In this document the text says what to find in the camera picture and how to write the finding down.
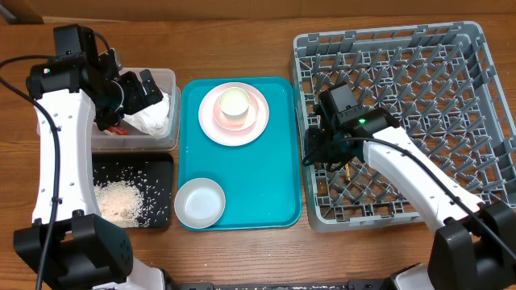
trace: gray dish rack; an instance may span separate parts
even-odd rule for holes
[[[313,114],[318,94],[347,81],[360,103],[389,110],[469,192],[516,206],[516,129],[477,23],[303,34],[293,42],[291,69],[302,140],[309,126],[320,126]],[[314,230],[421,221],[386,178],[359,160],[337,172],[325,166],[302,170]]]

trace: black tray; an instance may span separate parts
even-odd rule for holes
[[[170,225],[173,169],[173,158],[167,153],[93,155],[94,184],[133,180],[134,186],[144,194],[143,207],[149,205],[149,200],[154,198],[152,201],[153,204],[155,202],[154,208],[149,210],[145,216],[137,218],[140,224],[149,218],[148,225],[138,228],[166,228]],[[146,191],[147,185],[155,188]]]

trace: white plate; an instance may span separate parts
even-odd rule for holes
[[[258,102],[258,115],[256,120],[249,128],[244,130],[226,130],[222,128],[216,121],[213,115],[213,108],[218,96],[227,88],[239,87],[245,89]],[[206,136],[214,142],[225,146],[240,146],[252,142],[254,139],[260,137],[264,132],[268,122],[268,104],[265,97],[258,89],[252,85],[230,82],[214,87],[202,99],[199,106],[199,123],[202,131]]]

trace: white bowl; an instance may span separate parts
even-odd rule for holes
[[[258,105],[258,101],[254,96],[249,94],[249,108],[247,115],[243,118],[243,123],[235,120],[229,119],[226,115],[220,110],[219,106],[213,106],[213,117],[217,124],[222,128],[229,131],[241,131],[248,129],[252,124],[255,123],[256,118],[258,117],[258,112],[260,110],[260,105]]]
[[[215,224],[225,207],[223,189],[207,178],[196,178],[183,184],[174,201],[177,218],[192,229],[204,229]]]
[[[228,119],[240,124],[245,122],[250,102],[249,94],[245,89],[231,87],[220,94],[218,106]]]

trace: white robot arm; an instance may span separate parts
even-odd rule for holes
[[[410,140],[401,127],[387,127],[372,134],[374,139],[393,143],[410,151],[421,160],[467,207],[474,213],[483,201],[469,193],[448,177]],[[422,168],[403,153],[385,145],[364,142],[364,160],[376,169],[402,193],[421,215],[432,234],[444,226],[444,220],[454,218],[459,221],[467,214],[428,176]]]
[[[359,105],[345,82],[318,98],[314,112],[322,128],[306,131],[303,165],[345,164],[357,157],[385,176],[434,234],[428,267],[395,275],[394,289],[503,289],[516,282],[512,209],[486,205],[463,189],[414,145],[389,112]],[[473,242],[471,234],[481,240]]]
[[[60,141],[59,205],[52,220],[55,140],[49,120],[36,109],[41,141],[40,188],[32,227],[15,231],[15,251],[35,272],[41,257],[46,257],[42,277],[52,289],[176,288],[166,271],[148,267],[133,257],[123,229],[101,218],[92,172],[94,121],[100,130],[117,126],[124,114],[134,114],[160,101],[161,92],[148,70],[140,73],[142,83],[133,72],[120,76],[114,50],[108,47],[99,56],[94,32],[89,28],[57,27],[54,38],[57,57],[32,67],[27,88],[56,126]],[[73,239],[63,241],[66,234]],[[43,236],[50,238],[48,252],[43,250]]]

